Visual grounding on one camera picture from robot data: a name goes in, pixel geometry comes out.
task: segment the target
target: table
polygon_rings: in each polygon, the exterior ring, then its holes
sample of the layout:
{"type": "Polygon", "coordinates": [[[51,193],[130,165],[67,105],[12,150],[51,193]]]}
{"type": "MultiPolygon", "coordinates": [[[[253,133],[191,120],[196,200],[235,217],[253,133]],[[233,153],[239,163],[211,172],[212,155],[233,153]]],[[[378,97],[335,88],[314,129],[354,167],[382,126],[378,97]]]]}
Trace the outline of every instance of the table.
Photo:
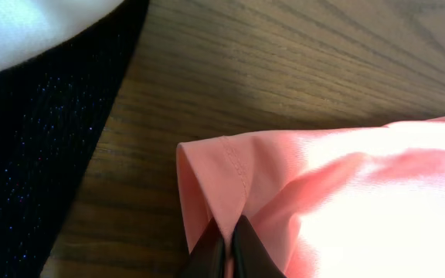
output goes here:
{"type": "Polygon", "coordinates": [[[445,115],[445,1],[152,0],[43,277],[171,277],[178,142],[445,115]]]}

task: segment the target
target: stitching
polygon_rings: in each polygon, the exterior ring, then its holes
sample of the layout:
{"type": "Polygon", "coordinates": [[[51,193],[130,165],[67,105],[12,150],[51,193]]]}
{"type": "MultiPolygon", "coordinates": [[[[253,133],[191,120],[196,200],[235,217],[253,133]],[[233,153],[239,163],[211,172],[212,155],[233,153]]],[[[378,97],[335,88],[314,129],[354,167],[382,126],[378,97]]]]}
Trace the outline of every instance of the stitching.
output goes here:
{"type": "Polygon", "coordinates": [[[246,193],[246,173],[245,168],[241,165],[241,162],[239,161],[238,155],[236,154],[234,148],[231,146],[231,142],[229,142],[229,138],[226,136],[222,136],[219,138],[221,140],[222,146],[224,147],[224,150],[226,151],[226,154],[229,157],[229,161],[231,161],[231,164],[236,170],[236,173],[239,176],[240,181],[243,184],[243,191],[245,192],[245,199],[248,198],[246,193]]]}

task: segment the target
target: pink cloth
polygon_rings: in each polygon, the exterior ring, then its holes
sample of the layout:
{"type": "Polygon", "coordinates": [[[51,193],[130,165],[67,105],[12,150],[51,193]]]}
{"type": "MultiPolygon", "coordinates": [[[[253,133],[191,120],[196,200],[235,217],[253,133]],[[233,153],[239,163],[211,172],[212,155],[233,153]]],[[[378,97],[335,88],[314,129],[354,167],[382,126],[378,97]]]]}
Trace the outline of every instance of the pink cloth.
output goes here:
{"type": "Polygon", "coordinates": [[[246,215],[288,277],[445,277],[445,117],[180,144],[190,251],[246,215]]]}

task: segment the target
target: black sparkly fabric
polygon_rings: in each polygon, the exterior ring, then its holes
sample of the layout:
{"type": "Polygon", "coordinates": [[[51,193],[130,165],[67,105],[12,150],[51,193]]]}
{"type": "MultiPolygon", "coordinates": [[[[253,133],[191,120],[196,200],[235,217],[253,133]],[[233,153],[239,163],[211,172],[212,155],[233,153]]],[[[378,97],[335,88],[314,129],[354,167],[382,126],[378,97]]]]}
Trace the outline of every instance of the black sparkly fabric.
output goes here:
{"type": "Polygon", "coordinates": [[[148,2],[0,73],[0,277],[38,277],[134,51],[148,2]]]}

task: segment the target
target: white fabric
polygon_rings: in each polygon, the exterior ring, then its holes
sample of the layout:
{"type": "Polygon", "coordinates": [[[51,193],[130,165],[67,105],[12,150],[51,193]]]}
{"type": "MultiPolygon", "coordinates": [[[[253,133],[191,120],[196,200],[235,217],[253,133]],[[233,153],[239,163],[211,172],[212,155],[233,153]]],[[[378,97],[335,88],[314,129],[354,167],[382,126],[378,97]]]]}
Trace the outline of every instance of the white fabric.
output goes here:
{"type": "Polygon", "coordinates": [[[0,71],[71,39],[122,1],[0,0],[0,71]]]}

